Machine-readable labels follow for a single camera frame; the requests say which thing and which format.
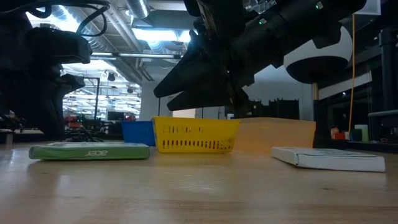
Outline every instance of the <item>white box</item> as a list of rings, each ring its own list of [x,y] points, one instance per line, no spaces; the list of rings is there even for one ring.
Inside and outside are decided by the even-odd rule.
[[[311,169],[385,172],[382,156],[337,149],[273,147],[271,155],[297,167]]]

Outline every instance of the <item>desk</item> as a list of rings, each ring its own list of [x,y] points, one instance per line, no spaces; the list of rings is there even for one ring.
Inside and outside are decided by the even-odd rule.
[[[265,154],[43,162],[0,151],[1,223],[398,223],[387,173],[298,169]]]

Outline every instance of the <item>orange cable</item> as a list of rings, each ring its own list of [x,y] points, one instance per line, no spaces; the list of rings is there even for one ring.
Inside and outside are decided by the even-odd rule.
[[[354,85],[355,85],[355,15],[353,14],[353,87],[351,89],[351,103],[349,106],[349,124],[348,124],[349,133],[351,133],[351,122],[353,120]]]

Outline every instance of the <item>red object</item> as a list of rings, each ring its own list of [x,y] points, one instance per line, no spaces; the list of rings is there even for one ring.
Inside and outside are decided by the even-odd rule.
[[[335,133],[334,136],[335,136],[336,140],[345,140],[346,139],[344,133]]]

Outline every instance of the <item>green book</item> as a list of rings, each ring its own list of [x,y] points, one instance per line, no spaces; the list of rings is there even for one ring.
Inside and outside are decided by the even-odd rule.
[[[44,160],[148,159],[149,146],[112,142],[55,142],[31,147],[29,158]]]

